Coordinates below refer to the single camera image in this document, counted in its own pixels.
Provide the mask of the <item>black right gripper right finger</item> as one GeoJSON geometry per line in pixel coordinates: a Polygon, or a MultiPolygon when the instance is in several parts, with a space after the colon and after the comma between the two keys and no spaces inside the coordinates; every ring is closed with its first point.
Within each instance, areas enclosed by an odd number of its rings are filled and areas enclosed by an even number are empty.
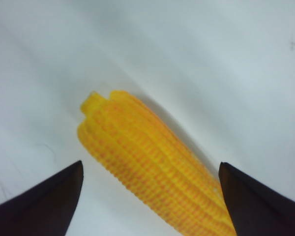
{"type": "Polygon", "coordinates": [[[220,163],[224,201],[239,236],[295,236],[295,202],[227,162],[220,163]]]}

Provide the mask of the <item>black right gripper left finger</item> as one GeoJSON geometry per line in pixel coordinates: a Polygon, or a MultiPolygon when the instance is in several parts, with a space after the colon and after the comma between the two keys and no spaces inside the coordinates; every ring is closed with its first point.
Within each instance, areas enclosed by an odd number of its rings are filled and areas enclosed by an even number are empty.
{"type": "Polygon", "coordinates": [[[77,161],[0,204],[0,236],[66,235],[83,180],[83,164],[77,161]]]}

